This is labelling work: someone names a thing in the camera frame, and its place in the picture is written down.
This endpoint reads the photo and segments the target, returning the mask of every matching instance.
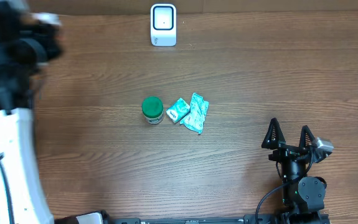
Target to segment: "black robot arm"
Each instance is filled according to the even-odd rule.
[[[283,203],[286,208],[277,212],[276,223],[329,223],[328,215],[321,215],[319,212],[324,208],[327,183],[321,177],[308,177],[307,173],[313,163],[321,162],[332,153],[332,143],[326,139],[315,138],[310,129],[303,126],[299,146],[289,146],[277,119],[273,118],[261,147],[273,150],[268,158],[281,164],[281,172],[278,172],[283,184],[261,200],[255,214],[255,222],[259,223],[258,211],[264,199],[283,189]]]

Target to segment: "white casing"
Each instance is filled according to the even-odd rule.
[[[0,154],[10,188],[14,221],[19,224],[54,224],[39,180],[32,111],[17,108],[0,111]],[[0,224],[9,223],[6,189],[0,171]]]
[[[39,12],[39,13],[32,13],[32,17],[34,19],[37,19],[47,24],[51,24],[54,26],[61,26],[61,21],[57,14],[48,13],[48,12]]]
[[[151,7],[151,43],[154,46],[164,47],[176,45],[176,8],[174,5],[155,4]]]
[[[79,224],[103,224],[103,217],[98,212],[77,216]]]

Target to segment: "green lid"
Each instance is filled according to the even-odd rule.
[[[146,98],[141,107],[147,118],[157,118],[164,112],[162,101],[156,96]]]

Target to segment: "crumpled wrapper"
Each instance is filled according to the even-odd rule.
[[[193,93],[190,102],[190,113],[180,121],[180,124],[184,124],[188,129],[201,134],[208,108],[209,102],[205,101],[197,93]]]

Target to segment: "cable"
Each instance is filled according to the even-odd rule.
[[[313,164],[313,153],[312,153],[312,149],[310,150],[310,155],[311,155],[311,158],[310,158],[310,163],[308,165],[308,168],[306,168],[306,170],[304,171],[304,173],[302,175],[300,175],[299,177],[293,179],[293,180],[290,180],[284,184],[281,184],[280,186],[276,187],[275,189],[271,190],[270,192],[268,192],[259,202],[257,208],[256,208],[256,212],[255,212],[255,223],[256,224],[259,224],[259,219],[258,219],[258,214],[259,214],[259,209],[262,205],[262,203],[266,200],[266,198],[268,198],[270,195],[272,195],[274,192],[276,192],[277,190],[279,189],[282,189],[283,187],[286,187],[288,185],[291,185],[295,182],[298,182],[299,180],[301,180],[310,170],[311,168],[311,165]]]
[[[8,208],[8,212],[9,212],[9,223],[10,224],[15,224],[14,222],[14,214],[12,211],[12,202],[11,202],[11,194],[10,194],[10,187],[9,187],[9,183],[7,182],[7,177],[6,177],[6,173],[4,171],[4,167],[1,163],[1,159],[3,159],[4,155],[0,156],[0,172],[2,174],[3,177],[3,182],[4,182],[4,188],[6,189],[6,198],[7,198],[7,208]]]
[[[280,174],[280,169],[278,168],[278,161],[276,161],[276,169],[277,169],[278,176],[280,177],[280,179],[282,179]]]

